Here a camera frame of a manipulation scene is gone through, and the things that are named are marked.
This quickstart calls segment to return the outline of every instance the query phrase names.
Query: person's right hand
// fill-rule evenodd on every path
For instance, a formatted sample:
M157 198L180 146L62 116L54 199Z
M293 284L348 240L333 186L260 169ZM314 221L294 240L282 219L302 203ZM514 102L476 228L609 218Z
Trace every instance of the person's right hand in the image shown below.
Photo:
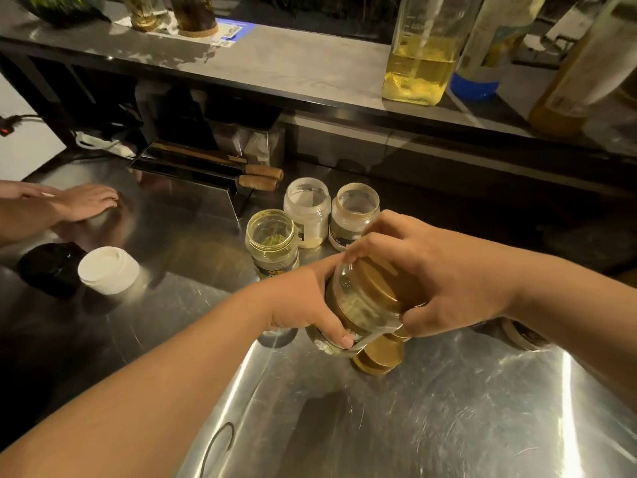
M418 277L429 302L402 316L423 337L507 313L522 289L524 268L539 254L437 228L385 210L345 251L345 262L375 254Z
M81 221L117 206L117 192L100 184L83 184L60 192L48 201L62 221Z

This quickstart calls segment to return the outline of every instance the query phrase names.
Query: fingernail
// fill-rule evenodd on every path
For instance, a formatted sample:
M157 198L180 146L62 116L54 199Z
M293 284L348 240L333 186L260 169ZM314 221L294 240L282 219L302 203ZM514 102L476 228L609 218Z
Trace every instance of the fingernail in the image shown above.
M354 345L354 338L350 334L347 334L341 339L341 345L345 349L349 349L352 345Z

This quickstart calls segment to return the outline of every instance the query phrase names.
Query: bottle with yellow liquid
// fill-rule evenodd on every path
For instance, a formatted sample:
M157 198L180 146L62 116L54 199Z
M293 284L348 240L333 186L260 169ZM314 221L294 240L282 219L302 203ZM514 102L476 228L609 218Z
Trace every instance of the bottle with yellow liquid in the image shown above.
M529 114L537 130L577 134L593 105L637 67L637 0L609 0Z
M482 0L402 0L383 98L435 106Z

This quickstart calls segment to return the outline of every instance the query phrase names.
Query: white power strip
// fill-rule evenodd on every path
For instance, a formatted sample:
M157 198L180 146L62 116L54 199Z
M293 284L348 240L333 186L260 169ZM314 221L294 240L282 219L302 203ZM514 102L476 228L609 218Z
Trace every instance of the white power strip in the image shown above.
M82 131L75 133L75 143L84 149L91 151L101 149L125 159L133 159L135 157L135 152L117 140L105 141L99 137L84 134Z

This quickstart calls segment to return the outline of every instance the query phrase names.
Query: white plastic jar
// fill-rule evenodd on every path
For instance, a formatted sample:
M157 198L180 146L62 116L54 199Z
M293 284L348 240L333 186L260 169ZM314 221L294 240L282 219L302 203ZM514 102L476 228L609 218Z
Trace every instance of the white plastic jar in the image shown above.
M378 193L367 184L349 183L332 201L329 242L340 252L361 237L365 226L380 212Z
M299 248L316 248L327 238L330 197L325 184L314 178L300 178L285 191L283 209L298 231Z

